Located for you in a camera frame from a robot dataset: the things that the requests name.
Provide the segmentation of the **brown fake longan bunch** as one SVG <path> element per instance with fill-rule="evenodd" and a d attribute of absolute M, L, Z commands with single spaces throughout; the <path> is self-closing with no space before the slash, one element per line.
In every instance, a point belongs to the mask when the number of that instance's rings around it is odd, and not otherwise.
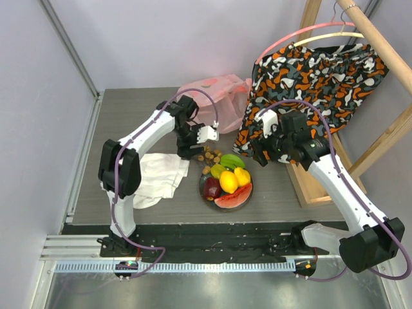
<path fill-rule="evenodd" d="M 219 164 L 223 153 L 211 146 L 203 146 L 203 151 L 196 156 L 197 163 L 202 167 L 202 174 L 208 174 L 211 167 Z"/>

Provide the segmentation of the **yellow fake starfruit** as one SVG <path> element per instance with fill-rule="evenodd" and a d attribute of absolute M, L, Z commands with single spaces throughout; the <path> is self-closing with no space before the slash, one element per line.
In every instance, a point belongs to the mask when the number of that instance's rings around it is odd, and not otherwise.
<path fill-rule="evenodd" d="M 221 176 L 221 174 L 222 174 L 222 172 L 224 172 L 224 171 L 227 171 L 227 168 L 226 168 L 226 167 L 224 167 L 224 166 L 221 165 L 221 164 L 214 164 L 214 165 L 211 167 L 210 174 L 211 174 L 211 176 L 212 176 L 213 178 L 219 179 L 220 176 Z"/>

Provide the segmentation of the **green fake starfruit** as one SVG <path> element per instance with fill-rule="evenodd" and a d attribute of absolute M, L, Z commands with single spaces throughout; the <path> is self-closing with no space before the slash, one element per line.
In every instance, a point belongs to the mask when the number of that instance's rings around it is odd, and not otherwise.
<path fill-rule="evenodd" d="M 224 154 L 220 159 L 220 164 L 232 170 L 235 170 L 235 168 L 237 167 L 240 167 L 242 169 L 245 168 L 244 161 L 234 154 Z"/>

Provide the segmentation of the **red fake apple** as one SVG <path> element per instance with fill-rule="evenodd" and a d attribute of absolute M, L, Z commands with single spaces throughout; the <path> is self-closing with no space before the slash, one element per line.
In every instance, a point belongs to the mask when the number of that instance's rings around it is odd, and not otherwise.
<path fill-rule="evenodd" d="M 218 179 L 209 177 L 203 184 L 203 197 L 206 200 L 213 201 L 221 196 L 221 186 Z"/>

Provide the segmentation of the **orange fake fruit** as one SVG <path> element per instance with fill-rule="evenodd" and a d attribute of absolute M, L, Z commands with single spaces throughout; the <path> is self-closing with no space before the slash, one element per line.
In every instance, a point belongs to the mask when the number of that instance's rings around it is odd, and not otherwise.
<path fill-rule="evenodd" d="M 233 194 L 239 187 L 236 175 L 231 171 L 223 171 L 219 178 L 220 187 L 228 194 Z"/>

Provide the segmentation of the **pink plastic bag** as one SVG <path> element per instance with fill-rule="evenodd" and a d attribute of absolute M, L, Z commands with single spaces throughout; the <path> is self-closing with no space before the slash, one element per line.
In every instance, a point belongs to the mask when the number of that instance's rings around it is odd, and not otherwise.
<path fill-rule="evenodd" d="M 192 82 L 178 91 L 185 91 L 197 103 L 195 122 L 210 126 L 218 120 L 218 132 L 226 134 L 239 129 L 251 86 L 252 79 L 230 74 Z"/>

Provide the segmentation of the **fake watermelon slice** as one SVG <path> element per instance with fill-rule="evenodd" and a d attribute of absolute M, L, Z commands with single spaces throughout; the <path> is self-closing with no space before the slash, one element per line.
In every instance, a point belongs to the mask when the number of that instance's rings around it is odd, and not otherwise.
<path fill-rule="evenodd" d="M 243 205 L 252 195 L 253 184 L 249 183 L 240 187 L 232 194 L 226 194 L 214 200 L 221 209 L 234 209 Z"/>

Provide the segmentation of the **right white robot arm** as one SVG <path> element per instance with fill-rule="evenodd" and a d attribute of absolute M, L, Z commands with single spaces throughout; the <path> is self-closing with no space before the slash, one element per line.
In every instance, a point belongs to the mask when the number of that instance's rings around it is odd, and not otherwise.
<path fill-rule="evenodd" d="M 326 190 L 342 214 L 347 230 L 307 221 L 292 229 L 294 252 L 313 247 L 340 255 L 344 264 L 360 273 L 395 257 L 405 227 L 388 219 L 363 193 L 324 137 L 312 138 L 305 114 L 277 115 L 271 109 L 255 117 L 263 134 L 251 142 L 254 159 L 262 166 L 269 160 L 291 157 Z"/>

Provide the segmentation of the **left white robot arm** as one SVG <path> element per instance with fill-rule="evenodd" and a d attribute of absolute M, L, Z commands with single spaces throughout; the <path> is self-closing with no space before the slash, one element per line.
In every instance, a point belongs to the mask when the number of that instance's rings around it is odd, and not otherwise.
<path fill-rule="evenodd" d="M 142 181 L 141 161 L 152 146 L 168 133 L 177 137 L 177 155 L 185 160 L 202 152 L 200 131 L 205 124 L 191 126 L 192 115 L 199 110 L 195 101 L 182 96 L 177 101 L 159 104 L 153 114 L 136 130 L 120 140 L 106 140 L 100 157 L 98 179 L 111 203 L 111 237 L 115 250 L 124 257 L 136 252 L 137 241 L 133 197 Z"/>

